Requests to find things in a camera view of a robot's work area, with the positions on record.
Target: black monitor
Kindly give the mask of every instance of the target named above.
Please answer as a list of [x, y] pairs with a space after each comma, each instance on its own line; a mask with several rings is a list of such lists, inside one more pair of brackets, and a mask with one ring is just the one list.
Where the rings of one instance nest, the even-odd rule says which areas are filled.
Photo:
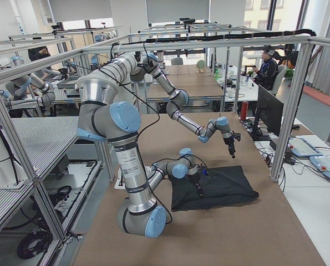
[[260, 119], [267, 126], [268, 132], [272, 132], [276, 136], [280, 135], [283, 106], [284, 104], [273, 94], [261, 85], [258, 86], [256, 115], [251, 133], [253, 140], [269, 140], [269, 136], [262, 134], [258, 127]]

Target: red floor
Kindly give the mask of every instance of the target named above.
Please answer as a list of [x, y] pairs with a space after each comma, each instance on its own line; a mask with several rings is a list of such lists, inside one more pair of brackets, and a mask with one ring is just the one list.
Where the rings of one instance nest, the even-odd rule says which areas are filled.
[[321, 91], [308, 87], [308, 86], [304, 86], [304, 91], [305, 94], [313, 97], [314, 99], [317, 99], [318, 101], [330, 106], [330, 96], [326, 95], [324, 93], [322, 93]]

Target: brown table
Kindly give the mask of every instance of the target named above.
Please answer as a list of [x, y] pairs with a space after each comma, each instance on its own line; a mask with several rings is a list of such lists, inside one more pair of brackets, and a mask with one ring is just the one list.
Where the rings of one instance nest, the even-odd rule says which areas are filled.
[[[201, 125], [220, 113], [188, 114]], [[144, 162], [178, 157], [190, 147], [208, 167], [242, 165], [244, 173], [260, 197], [249, 204], [210, 210], [172, 213], [174, 221], [155, 239], [132, 236], [120, 231], [116, 214], [126, 193], [109, 186], [90, 232], [74, 262], [84, 265], [209, 265], [209, 266], [315, 266], [325, 265], [293, 209], [234, 113], [225, 113], [231, 128], [242, 133], [236, 159], [216, 132], [208, 143], [200, 143], [182, 125], [161, 115], [159, 123], [140, 136]], [[156, 119], [143, 115], [142, 127]], [[171, 206], [171, 184], [162, 181], [156, 195]]]
[[[220, 110], [223, 110], [223, 91], [207, 66], [203, 73], [198, 73], [195, 65], [171, 65], [167, 67], [167, 71], [167, 78], [176, 88], [185, 90], [190, 101], [220, 101]], [[170, 100], [158, 84], [152, 84], [145, 97], [148, 104]]]

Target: potted plant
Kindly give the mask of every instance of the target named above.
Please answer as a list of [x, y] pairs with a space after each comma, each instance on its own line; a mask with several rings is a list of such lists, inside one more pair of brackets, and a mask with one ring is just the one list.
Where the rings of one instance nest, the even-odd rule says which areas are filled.
[[287, 69], [285, 73], [285, 78], [288, 80], [292, 80], [294, 75], [294, 69]]

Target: dark jacket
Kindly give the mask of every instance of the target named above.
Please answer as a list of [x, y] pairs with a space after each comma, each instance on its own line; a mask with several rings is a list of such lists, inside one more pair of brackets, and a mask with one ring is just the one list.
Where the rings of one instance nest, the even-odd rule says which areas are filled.
[[36, 47], [36, 48], [32, 48], [32, 49], [28, 49], [28, 56], [29, 56], [29, 59], [31, 61], [35, 61], [35, 60], [38, 60], [38, 59], [42, 59], [42, 58], [45, 58], [45, 57], [49, 57], [50, 54], [49, 54], [49, 51], [48, 51], [48, 54], [40, 54], [39, 51], [40, 50], [43, 50], [43, 49], [46, 49], [48, 50], [48, 48], [46, 46], [42, 46], [42, 47]]
[[272, 58], [264, 60], [260, 70], [257, 72], [257, 76], [254, 78], [254, 82], [263, 86], [267, 90], [272, 90], [273, 83], [278, 75], [278, 65]]

